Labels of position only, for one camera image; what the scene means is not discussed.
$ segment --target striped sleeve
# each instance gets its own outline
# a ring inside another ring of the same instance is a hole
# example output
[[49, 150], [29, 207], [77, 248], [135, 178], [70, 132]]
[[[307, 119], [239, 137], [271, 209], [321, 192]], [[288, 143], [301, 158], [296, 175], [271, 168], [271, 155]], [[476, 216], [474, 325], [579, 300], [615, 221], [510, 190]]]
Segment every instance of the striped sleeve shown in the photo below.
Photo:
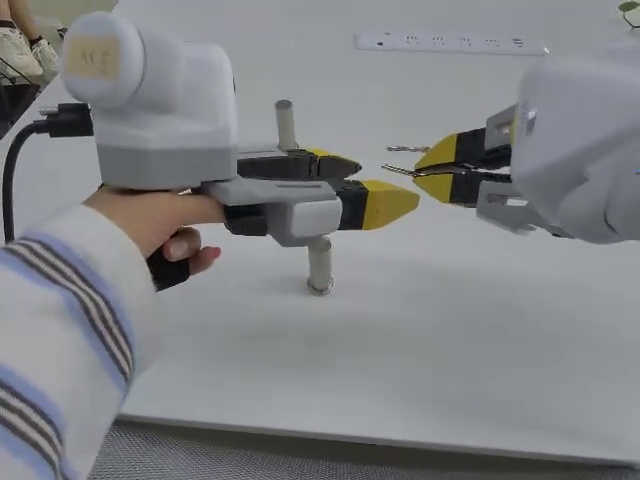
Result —
[[137, 247], [75, 207], [0, 250], [0, 478], [84, 479], [156, 346]]

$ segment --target gray floor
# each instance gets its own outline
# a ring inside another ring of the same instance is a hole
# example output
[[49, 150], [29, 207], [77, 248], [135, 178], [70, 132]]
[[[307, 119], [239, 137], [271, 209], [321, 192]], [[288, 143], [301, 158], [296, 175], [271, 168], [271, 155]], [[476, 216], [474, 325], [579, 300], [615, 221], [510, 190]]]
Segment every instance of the gray floor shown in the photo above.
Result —
[[640, 480], [640, 472], [119, 423], [91, 480]]

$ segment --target metal rod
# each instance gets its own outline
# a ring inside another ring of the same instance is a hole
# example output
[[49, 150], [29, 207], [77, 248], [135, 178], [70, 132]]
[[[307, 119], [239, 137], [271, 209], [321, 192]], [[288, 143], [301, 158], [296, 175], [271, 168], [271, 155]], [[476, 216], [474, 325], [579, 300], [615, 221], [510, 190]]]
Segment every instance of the metal rod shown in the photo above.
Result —
[[406, 168], [396, 167], [395, 165], [389, 165], [388, 163], [385, 163], [384, 165], [382, 165], [382, 168], [384, 168], [385, 170], [389, 170], [390, 172], [400, 173], [402, 175], [407, 175], [408, 177], [419, 177], [420, 176], [420, 174], [416, 173], [413, 170], [407, 170]]
[[293, 125], [293, 103], [291, 100], [276, 102], [276, 126], [278, 127], [278, 148], [283, 151], [298, 148]]
[[425, 153], [431, 150], [431, 147], [405, 147], [404, 145], [393, 145], [387, 147], [388, 152], [421, 152]]
[[331, 240], [320, 237], [308, 246], [309, 278], [307, 288], [316, 296], [324, 296], [333, 289], [333, 269], [331, 265]]

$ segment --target power socket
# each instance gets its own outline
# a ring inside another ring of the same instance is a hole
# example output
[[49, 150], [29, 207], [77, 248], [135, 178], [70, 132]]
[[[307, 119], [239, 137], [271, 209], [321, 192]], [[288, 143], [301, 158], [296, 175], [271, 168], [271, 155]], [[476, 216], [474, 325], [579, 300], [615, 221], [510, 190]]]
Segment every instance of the power socket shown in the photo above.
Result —
[[464, 33], [358, 33], [355, 36], [355, 46], [359, 50], [485, 55], [546, 55], [549, 53], [540, 40]]

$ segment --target wire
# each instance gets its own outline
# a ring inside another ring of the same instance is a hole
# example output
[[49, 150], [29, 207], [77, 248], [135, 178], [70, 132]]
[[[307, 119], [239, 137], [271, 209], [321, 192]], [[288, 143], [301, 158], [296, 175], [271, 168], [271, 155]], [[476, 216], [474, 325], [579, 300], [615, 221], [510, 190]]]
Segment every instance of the wire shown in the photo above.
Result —
[[18, 155], [31, 135], [48, 133], [51, 138], [91, 137], [93, 122], [91, 109], [86, 103], [59, 103], [44, 120], [35, 120], [20, 130], [11, 142], [2, 172], [2, 218], [5, 244], [15, 240], [13, 217], [13, 178]]
[[22, 78], [23, 80], [25, 80], [27, 83], [29, 83], [29, 85], [36, 85], [33, 81], [31, 81], [24, 73], [22, 73], [20, 70], [18, 70], [16, 67], [14, 67], [13, 65], [11, 65], [9, 62], [7, 62], [4, 58], [0, 57], [0, 62], [4, 63], [7, 67], [9, 67], [11, 70], [13, 70], [14, 72], [16, 72], [18, 74], [18, 76], [20, 78]]
[[4, 223], [4, 241], [5, 244], [15, 240], [15, 225], [13, 218], [13, 177], [16, 172], [16, 164], [18, 163], [18, 155], [24, 143], [36, 133], [43, 133], [41, 123], [34, 122], [25, 126], [20, 130], [7, 152], [7, 158], [4, 162], [4, 170], [2, 172], [2, 219]]

